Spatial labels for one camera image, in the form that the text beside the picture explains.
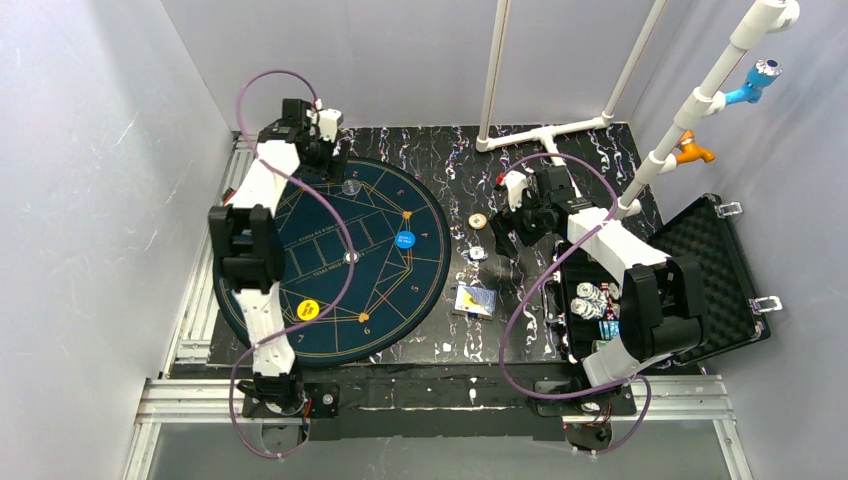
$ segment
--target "stack of poker chips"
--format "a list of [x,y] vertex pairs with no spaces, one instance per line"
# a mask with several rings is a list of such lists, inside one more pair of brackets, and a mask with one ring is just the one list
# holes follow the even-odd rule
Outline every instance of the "stack of poker chips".
[[577,285],[577,297],[571,300],[571,313],[584,320],[599,320],[601,338],[612,340],[618,336],[618,315],[621,306],[615,301],[621,298],[621,291],[614,283],[601,283],[597,287],[589,282]]

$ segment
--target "gray wall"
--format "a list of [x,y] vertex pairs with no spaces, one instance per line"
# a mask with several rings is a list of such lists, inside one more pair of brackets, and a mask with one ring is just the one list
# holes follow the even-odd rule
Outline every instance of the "gray wall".
[[0,476],[118,478],[229,132],[159,2],[0,25]]
[[[692,10],[634,114],[643,156],[748,6],[703,2]],[[666,220],[704,192],[742,202],[736,227],[760,291],[785,304],[770,316],[770,340],[712,362],[727,381],[757,478],[843,478],[848,471],[846,15],[845,2],[802,1],[798,24],[767,36],[725,83],[724,91],[739,86],[757,58],[780,61],[784,74],[761,102],[733,105],[699,124],[699,142],[718,159],[684,165],[652,187]]]
[[[235,96],[270,68],[305,75],[348,126],[480,121],[496,0],[163,0],[227,123]],[[667,7],[625,92],[627,119],[690,0]],[[606,104],[652,0],[522,0],[510,12],[494,121],[570,122]],[[245,101],[256,130],[279,116],[293,79],[268,78]]]

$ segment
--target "dark blue mat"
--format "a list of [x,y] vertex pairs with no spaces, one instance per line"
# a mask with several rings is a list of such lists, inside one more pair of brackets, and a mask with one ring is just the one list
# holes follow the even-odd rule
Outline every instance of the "dark blue mat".
[[[355,196],[341,186],[303,178],[338,210],[360,254],[353,284],[335,311],[289,338],[300,362],[334,365],[371,355],[403,338],[430,312],[450,266],[450,237],[442,207],[408,173],[371,159],[351,159],[347,178],[362,182]],[[339,227],[318,202],[289,185],[275,215],[286,253],[280,304],[286,325],[314,300],[320,309],[338,294],[348,265]],[[398,232],[415,237],[395,244]],[[244,318],[217,272],[215,295],[236,336],[249,344]]]

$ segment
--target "orange faucet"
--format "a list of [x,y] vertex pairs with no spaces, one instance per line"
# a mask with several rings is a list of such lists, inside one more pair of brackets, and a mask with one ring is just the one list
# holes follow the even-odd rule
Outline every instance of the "orange faucet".
[[686,133],[680,137],[680,142],[677,144],[680,153],[677,154],[677,164],[694,162],[695,160],[703,159],[705,163],[710,163],[715,160],[715,154],[699,146],[695,143],[695,134],[692,130],[686,130]]

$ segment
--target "yellow disc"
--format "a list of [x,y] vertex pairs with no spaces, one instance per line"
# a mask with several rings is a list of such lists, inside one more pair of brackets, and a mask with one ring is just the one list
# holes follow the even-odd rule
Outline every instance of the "yellow disc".
[[297,306],[297,316],[304,322],[317,317],[320,312],[321,309],[318,307],[318,302],[312,299],[306,299]]
[[486,220],[486,216],[482,213],[475,213],[468,217],[468,225],[470,225],[474,230],[480,230],[485,227],[487,223],[489,222]]

